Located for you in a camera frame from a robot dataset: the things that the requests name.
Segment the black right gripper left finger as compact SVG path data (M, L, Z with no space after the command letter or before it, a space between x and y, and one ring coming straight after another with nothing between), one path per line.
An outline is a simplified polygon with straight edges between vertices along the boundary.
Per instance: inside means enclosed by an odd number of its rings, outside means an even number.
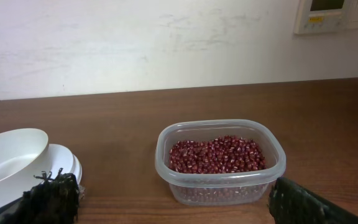
M22 197L0 208L2 224L72 224L78 220L80 187L76 175L58 170L57 176L42 172L42 182Z

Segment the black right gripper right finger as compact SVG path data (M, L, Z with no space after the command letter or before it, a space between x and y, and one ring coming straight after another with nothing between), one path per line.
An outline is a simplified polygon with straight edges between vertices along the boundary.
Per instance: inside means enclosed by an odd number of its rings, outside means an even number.
M358 224L358 216L296 182L279 177L268 196L275 224Z

